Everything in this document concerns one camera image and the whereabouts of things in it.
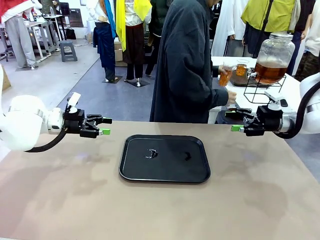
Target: glass jar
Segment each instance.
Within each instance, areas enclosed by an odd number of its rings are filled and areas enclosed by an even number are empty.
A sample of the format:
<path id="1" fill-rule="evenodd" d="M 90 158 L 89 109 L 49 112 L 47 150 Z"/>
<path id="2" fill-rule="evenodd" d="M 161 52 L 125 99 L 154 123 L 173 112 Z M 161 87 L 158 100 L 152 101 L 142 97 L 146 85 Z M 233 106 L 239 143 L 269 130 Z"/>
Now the glass jar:
<path id="1" fill-rule="evenodd" d="M 286 32 L 273 32 L 262 43 L 255 65 L 257 82 L 275 84 L 285 76 L 295 51 L 292 38 Z"/>

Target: blue-gray floor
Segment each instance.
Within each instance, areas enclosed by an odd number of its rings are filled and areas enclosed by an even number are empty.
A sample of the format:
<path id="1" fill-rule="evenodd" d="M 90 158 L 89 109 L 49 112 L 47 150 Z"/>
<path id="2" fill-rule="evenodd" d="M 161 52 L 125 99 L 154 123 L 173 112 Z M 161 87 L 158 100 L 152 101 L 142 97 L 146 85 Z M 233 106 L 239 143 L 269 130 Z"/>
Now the blue-gray floor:
<path id="1" fill-rule="evenodd" d="M 126 67 L 117 67 L 115 74 L 123 78 L 117 84 L 102 83 L 105 72 L 98 60 L 71 90 L 82 95 L 78 107 L 86 114 L 102 114 L 113 120 L 149 121 L 155 78 L 144 77 L 150 84 L 136 88 L 124 82 L 126 73 Z M 66 106 L 69 96 L 59 104 L 60 108 Z M 320 182 L 320 134 L 298 135 L 287 143 Z"/>

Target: yellow jacket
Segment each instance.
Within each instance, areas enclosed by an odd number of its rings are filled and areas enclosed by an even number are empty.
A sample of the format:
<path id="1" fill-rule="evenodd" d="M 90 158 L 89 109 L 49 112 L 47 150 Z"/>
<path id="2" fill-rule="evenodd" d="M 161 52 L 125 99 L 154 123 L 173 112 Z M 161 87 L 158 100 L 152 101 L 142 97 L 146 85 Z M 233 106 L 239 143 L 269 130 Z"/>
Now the yellow jacket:
<path id="1" fill-rule="evenodd" d="M 134 0 L 133 9 L 142 21 L 145 20 L 151 7 L 152 6 L 149 0 Z M 115 29 L 122 45 L 122 51 L 124 52 L 126 50 L 125 0 L 116 0 L 115 12 L 116 12 Z"/>
<path id="2" fill-rule="evenodd" d="M 261 30 L 269 2 L 269 0 L 249 0 L 241 16 L 243 22 Z M 291 23 L 294 6 L 295 0 L 274 0 L 265 31 L 271 33 L 287 31 Z"/>

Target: cup of tea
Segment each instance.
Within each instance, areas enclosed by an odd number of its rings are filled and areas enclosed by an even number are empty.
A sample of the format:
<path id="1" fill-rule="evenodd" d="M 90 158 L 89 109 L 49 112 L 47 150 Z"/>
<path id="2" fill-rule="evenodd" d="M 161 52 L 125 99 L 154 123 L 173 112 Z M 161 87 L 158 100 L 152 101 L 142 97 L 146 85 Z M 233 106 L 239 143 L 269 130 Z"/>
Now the cup of tea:
<path id="1" fill-rule="evenodd" d="M 231 76 L 232 76 L 232 71 L 233 71 L 234 65 L 224 62 L 223 63 L 223 69 L 225 72 L 220 73 L 220 79 L 219 79 L 219 85 L 222 87 L 227 86 Z"/>
<path id="2" fill-rule="evenodd" d="M 247 70 L 247 65 L 249 61 L 245 59 L 240 59 L 237 61 L 235 74 L 237 76 L 244 76 Z"/>

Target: gray sweatpants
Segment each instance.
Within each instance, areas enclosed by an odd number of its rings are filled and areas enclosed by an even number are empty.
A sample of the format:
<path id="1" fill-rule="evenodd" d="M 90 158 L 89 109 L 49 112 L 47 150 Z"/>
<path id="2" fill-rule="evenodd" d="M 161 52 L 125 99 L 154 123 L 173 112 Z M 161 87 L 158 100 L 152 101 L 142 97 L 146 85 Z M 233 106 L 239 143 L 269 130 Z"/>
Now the gray sweatpants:
<path id="1" fill-rule="evenodd" d="M 36 58 L 31 39 L 22 16 L 13 16 L 5 22 L 13 52 L 19 68 L 35 65 Z"/>
<path id="2" fill-rule="evenodd" d="M 242 56 L 251 57 L 251 54 L 248 52 L 247 47 L 244 50 L 244 46 L 242 45 L 241 40 L 230 39 L 227 56 L 228 57 L 242 57 Z"/>

